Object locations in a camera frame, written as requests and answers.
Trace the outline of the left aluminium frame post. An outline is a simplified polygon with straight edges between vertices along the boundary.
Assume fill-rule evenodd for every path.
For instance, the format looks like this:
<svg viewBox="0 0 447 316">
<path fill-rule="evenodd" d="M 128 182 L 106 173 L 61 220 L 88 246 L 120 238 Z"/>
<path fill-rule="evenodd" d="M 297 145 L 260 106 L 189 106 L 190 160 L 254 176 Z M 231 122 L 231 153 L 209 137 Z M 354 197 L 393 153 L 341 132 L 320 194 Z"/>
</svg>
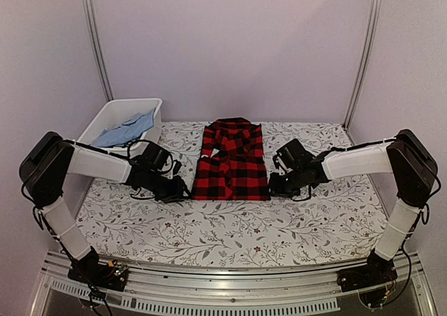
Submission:
<svg viewBox="0 0 447 316">
<path fill-rule="evenodd" d="M 112 86 L 108 77 L 107 67 L 103 56 L 101 47 L 101 40 L 98 32 L 98 25 L 96 21 L 96 15 L 94 10 L 94 0 L 82 0 L 83 9 L 85 12 L 85 20 L 87 23 L 87 31 L 89 34 L 89 40 L 98 71 L 98 77 L 103 90 L 105 100 L 107 102 L 114 99 Z"/>
</svg>

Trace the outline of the aluminium front rail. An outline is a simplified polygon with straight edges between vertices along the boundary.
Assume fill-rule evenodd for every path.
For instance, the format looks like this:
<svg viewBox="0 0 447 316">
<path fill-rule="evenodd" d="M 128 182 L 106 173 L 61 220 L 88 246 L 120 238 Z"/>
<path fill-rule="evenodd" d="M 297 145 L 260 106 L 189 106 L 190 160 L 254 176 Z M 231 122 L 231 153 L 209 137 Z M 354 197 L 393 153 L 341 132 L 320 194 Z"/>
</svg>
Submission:
<svg viewBox="0 0 447 316">
<path fill-rule="evenodd" d="M 431 297 L 421 262 L 415 252 L 411 254 L 411 277 L 405 292 L 411 292 L 417 301 L 427 301 Z M 326 296 L 346 296 L 368 290 L 373 286 L 350 292 L 343 292 L 337 284 L 337 274 L 341 270 L 357 269 L 366 264 L 365 260 L 348 261 L 338 264 L 285 266 L 269 268 L 207 268 L 167 264 L 153 264 L 145 261 L 125 261 L 129 265 L 128 281 L 124 291 L 106 290 L 108 295 L 121 293 L 124 296 L 143 297 L 153 301 L 172 301 L 181 304 L 223 304 L 254 305 L 279 304 Z M 53 282 L 72 289 L 70 293 L 88 292 L 87 285 L 68 279 L 70 261 L 66 255 L 49 251 L 39 273 L 40 282 L 34 298 L 34 312 L 37 305 L 43 309 Z"/>
</svg>

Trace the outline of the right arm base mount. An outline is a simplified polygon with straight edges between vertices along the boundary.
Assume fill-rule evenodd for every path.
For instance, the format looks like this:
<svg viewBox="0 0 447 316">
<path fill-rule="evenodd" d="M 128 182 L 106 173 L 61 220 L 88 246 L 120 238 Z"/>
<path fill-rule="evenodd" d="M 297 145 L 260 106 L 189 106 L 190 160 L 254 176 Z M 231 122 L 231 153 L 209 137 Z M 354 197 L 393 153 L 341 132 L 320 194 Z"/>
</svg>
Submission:
<svg viewBox="0 0 447 316">
<path fill-rule="evenodd" d="M 337 272 L 337 284 L 343 292 L 382 285 L 397 279 L 393 260 L 384 260 L 373 253 L 362 266 L 345 268 Z"/>
</svg>

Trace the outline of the red black plaid shirt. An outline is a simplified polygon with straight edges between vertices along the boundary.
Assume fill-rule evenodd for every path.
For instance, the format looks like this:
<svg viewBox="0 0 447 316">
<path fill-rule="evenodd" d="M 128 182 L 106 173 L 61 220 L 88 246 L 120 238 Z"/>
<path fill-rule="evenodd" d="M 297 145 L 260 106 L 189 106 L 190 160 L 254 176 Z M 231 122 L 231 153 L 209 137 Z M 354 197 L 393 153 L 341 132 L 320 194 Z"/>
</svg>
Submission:
<svg viewBox="0 0 447 316">
<path fill-rule="evenodd" d="M 204 128 L 192 196 L 197 201 L 270 200 L 260 124 L 236 117 Z"/>
</svg>

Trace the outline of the right aluminium frame post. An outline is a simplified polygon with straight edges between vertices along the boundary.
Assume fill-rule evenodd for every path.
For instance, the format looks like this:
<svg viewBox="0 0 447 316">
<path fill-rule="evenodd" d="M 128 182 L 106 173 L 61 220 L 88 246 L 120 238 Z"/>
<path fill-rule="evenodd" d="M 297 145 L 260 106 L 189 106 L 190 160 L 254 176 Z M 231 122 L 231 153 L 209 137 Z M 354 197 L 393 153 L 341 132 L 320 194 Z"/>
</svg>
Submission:
<svg viewBox="0 0 447 316">
<path fill-rule="evenodd" d="M 371 56 L 374 45 L 374 37 L 381 10 L 381 1 L 382 0 L 371 0 L 369 5 L 365 38 L 363 42 L 362 52 L 360 55 L 358 70 L 356 73 L 353 89 L 351 92 L 351 97 L 349 99 L 349 103 L 343 121 L 343 127 L 345 128 L 346 131 L 349 131 L 349 129 L 353 124 L 353 118 L 355 116 L 357 106 L 360 101 L 362 86 L 364 84 L 367 75 L 369 58 Z"/>
</svg>

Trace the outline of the light blue shirt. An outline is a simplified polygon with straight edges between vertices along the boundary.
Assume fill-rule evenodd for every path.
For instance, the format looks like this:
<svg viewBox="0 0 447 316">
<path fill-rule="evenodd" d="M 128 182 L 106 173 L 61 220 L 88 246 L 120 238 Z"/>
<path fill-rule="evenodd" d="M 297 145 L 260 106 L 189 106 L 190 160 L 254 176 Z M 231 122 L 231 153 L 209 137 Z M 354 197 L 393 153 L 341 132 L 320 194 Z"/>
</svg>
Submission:
<svg viewBox="0 0 447 316">
<path fill-rule="evenodd" d="M 91 145 L 97 148 L 111 148 L 124 146 L 140 138 L 144 132 L 154 127 L 154 113 L 154 108 L 148 113 L 137 113 L 120 125 L 105 129 L 91 142 Z"/>
</svg>

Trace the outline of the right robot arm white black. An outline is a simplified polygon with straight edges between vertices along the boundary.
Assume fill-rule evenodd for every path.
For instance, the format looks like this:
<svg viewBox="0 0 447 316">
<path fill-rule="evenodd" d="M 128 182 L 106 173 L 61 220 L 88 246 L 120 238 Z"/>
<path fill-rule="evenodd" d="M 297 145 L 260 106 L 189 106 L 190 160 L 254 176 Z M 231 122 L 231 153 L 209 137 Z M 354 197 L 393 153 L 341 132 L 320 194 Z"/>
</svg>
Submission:
<svg viewBox="0 0 447 316">
<path fill-rule="evenodd" d="M 271 195 L 292 199 L 303 188 L 355 175 L 389 173 L 394 176 L 397 200 L 382 236 L 372 251 L 373 259 L 361 271 L 366 285 L 376 285 L 388 274 L 391 261 L 417 225 L 429 199 L 441 189 L 438 166 L 410 129 L 392 138 L 349 148 L 330 148 L 318 155 L 306 151 L 294 139 L 277 150 L 274 165 L 284 173 L 271 173 Z"/>
</svg>

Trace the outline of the aluminium frame post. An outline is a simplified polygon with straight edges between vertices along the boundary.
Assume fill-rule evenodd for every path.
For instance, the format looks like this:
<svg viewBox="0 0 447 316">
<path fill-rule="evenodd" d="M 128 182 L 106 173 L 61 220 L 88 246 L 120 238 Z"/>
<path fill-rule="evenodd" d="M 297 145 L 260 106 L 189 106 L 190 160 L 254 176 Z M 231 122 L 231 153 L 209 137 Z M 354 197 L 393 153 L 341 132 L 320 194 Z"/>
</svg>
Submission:
<svg viewBox="0 0 447 316">
<path fill-rule="evenodd" d="M 101 40 L 98 32 L 98 25 L 96 21 L 96 15 L 94 10 L 94 0 L 82 0 L 83 9 L 85 12 L 85 20 L 87 23 L 87 31 L 89 34 L 89 40 L 98 71 L 98 77 L 103 90 L 105 100 L 107 102 L 114 99 L 112 86 L 108 77 L 107 67 L 103 56 L 101 47 Z"/>
<path fill-rule="evenodd" d="M 353 124 L 353 118 L 355 116 L 357 106 L 360 101 L 362 86 L 364 84 L 367 75 L 369 58 L 371 56 L 374 45 L 374 37 L 381 10 L 381 1 L 382 0 L 371 0 L 369 5 L 365 38 L 363 42 L 362 52 L 360 55 L 358 70 L 356 73 L 353 89 L 351 92 L 351 97 L 349 99 L 349 103 L 343 121 L 343 127 L 345 128 L 346 131 L 349 131 L 349 129 Z"/>
</svg>

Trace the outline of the floral patterned table cloth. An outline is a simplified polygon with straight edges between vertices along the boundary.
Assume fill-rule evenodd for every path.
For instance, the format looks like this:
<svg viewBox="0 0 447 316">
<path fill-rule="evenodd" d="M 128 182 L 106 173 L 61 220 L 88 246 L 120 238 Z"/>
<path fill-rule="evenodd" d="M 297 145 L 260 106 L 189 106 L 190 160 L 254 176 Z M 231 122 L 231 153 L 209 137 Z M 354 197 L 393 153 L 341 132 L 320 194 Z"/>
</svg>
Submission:
<svg viewBox="0 0 447 316">
<path fill-rule="evenodd" d="M 256 268 L 365 258 L 386 227 L 370 179 L 303 191 L 300 201 L 153 201 L 94 180 L 76 222 L 100 254 L 182 266 Z"/>
</svg>

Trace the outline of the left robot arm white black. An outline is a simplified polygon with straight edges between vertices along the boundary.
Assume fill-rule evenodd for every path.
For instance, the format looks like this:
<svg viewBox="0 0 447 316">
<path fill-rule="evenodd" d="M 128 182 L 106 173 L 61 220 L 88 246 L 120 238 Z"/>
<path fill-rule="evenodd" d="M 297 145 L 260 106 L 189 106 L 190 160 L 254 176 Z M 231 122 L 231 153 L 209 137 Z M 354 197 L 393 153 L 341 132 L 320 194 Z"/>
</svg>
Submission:
<svg viewBox="0 0 447 316">
<path fill-rule="evenodd" d="M 150 191 L 154 200 L 172 203 L 191 198 L 185 181 L 177 174 L 181 163 L 158 144 L 146 140 L 145 149 L 132 156 L 71 141 L 49 131 L 34 146 L 19 167 L 21 194 L 34 206 L 41 228 L 48 228 L 76 271 L 89 284 L 99 283 L 104 270 L 92 258 L 95 249 L 87 242 L 63 198 L 68 174 L 100 178 L 134 190 Z"/>
</svg>

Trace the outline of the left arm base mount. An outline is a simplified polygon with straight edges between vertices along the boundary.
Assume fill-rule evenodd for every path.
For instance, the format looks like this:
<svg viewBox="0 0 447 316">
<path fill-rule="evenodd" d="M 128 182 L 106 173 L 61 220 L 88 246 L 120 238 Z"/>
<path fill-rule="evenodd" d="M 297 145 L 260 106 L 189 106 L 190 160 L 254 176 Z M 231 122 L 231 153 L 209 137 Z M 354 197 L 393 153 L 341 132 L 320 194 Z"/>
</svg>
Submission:
<svg viewBox="0 0 447 316">
<path fill-rule="evenodd" d="M 97 258 L 75 260 L 68 278 L 98 288 L 123 292 L 129 277 L 129 267 L 118 264 L 116 260 L 101 263 Z"/>
</svg>

